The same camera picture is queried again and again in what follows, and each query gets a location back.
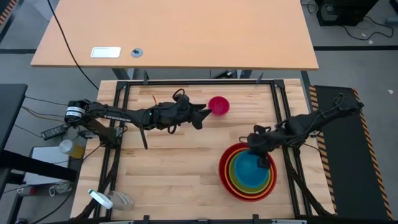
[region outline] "plastic bottle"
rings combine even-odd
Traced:
[[[59,145],[60,152],[70,157],[81,159],[85,153],[85,148],[74,144],[71,140],[64,140]]]
[[[104,206],[106,209],[116,210],[132,210],[134,203],[130,196],[122,192],[110,191],[107,195],[103,195],[95,190],[89,189],[88,193],[98,203]]]

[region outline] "wooden tabletop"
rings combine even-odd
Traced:
[[[55,13],[82,67],[318,69],[298,0],[61,0]],[[76,66],[54,19],[31,65]]]
[[[222,117],[209,115],[201,130],[185,123],[171,135],[164,130],[146,131],[149,150],[143,148],[139,130],[129,124],[123,136],[116,190],[129,194],[135,207],[126,212],[114,211],[113,220],[142,220],[144,215],[150,215],[152,220],[250,219],[254,213],[260,218],[294,217],[281,149],[271,152],[277,167],[277,183],[264,200],[239,201],[221,185],[218,162],[225,149],[237,143],[238,137],[252,132],[255,124],[276,124],[269,85],[234,85],[233,82],[231,85],[131,87],[128,104],[131,110],[153,106],[152,95],[158,102],[172,101],[172,94],[178,88],[185,89],[192,103],[208,103],[215,95],[225,96],[231,109]],[[308,113],[300,80],[287,79],[285,85],[292,114]],[[115,86],[115,81],[102,81],[97,100],[112,105]],[[100,121],[109,125],[109,120]],[[317,146],[314,139],[308,139],[307,143]],[[89,140],[86,154],[98,144],[97,139]],[[100,148],[84,161],[71,217],[78,215],[90,201],[87,191],[98,188],[103,154],[104,149]],[[308,188],[333,212],[319,152],[302,146],[301,160]],[[298,200],[303,212],[301,194]]]

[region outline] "floor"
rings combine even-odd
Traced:
[[[0,43],[0,49],[35,49],[45,31],[48,21],[35,9],[37,0],[25,0],[15,13],[14,21],[6,36]],[[320,27],[315,14],[310,14],[303,7],[308,29],[314,46],[352,46],[352,45],[398,45],[398,35],[388,39],[375,35],[372,42],[355,40],[347,35],[341,27]],[[388,0],[380,0],[369,13],[375,21],[383,23],[387,16],[396,13]],[[349,28],[358,37],[369,36],[374,31],[389,32],[384,27],[376,27],[369,22],[362,22],[357,28]],[[372,136],[374,150],[383,176],[384,186],[389,197],[390,206],[395,219],[398,218],[398,51],[322,51],[316,52],[319,71],[309,72],[312,85],[348,86],[358,90],[365,104],[364,115]],[[0,83],[26,83],[27,96],[66,103],[71,99],[95,100],[96,90],[88,83],[76,68],[32,68],[29,64],[32,54],[0,54]],[[114,80],[116,77],[111,69],[84,69],[91,80],[99,85],[101,80]],[[150,78],[208,78],[211,72],[219,70],[187,70],[187,69],[148,69]],[[295,71],[253,71],[252,77],[264,72],[264,78],[301,78]],[[26,99],[24,106],[37,112],[63,115],[65,108],[57,105]],[[21,111],[16,124],[39,134],[58,123],[32,117]],[[64,139],[75,137],[75,130],[70,130]],[[6,149],[28,155],[32,146],[55,146],[60,139],[43,141],[21,129],[14,128],[7,142]],[[8,185],[6,190],[16,188]],[[6,222],[9,205],[15,192],[2,196],[0,201],[0,223]],[[58,206],[65,196],[59,197],[27,197],[22,203],[19,216],[33,222]],[[70,197],[67,203],[45,222],[66,220],[72,207]]]

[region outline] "dark table surface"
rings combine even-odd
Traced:
[[[3,151],[17,119],[26,89],[26,84],[0,84],[0,152]]]

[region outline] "stacked bowls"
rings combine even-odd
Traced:
[[[276,167],[271,156],[269,169],[257,165],[258,157],[249,153],[247,143],[238,143],[221,156],[218,173],[225,189],[245,202],[256,202],[267,197],[276,184]]]

